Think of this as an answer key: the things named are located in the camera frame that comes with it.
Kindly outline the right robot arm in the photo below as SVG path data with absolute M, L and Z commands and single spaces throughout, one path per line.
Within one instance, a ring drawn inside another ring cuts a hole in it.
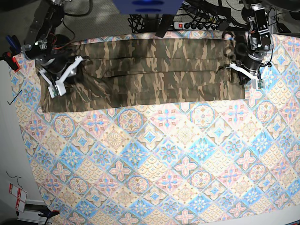
M 67 93 L 65 83 L 74 81 L 78 67 L 88 59 L 87 56 L 73 55 L 69 49 L 73 40 L 56 34 L 56 28 L 64 24 L 67 15 L 64 3 L 64 0 L 40 2 L 22 46 L 24 56 L 36 61 L 38 73 L 48 84 L 51 98 Z

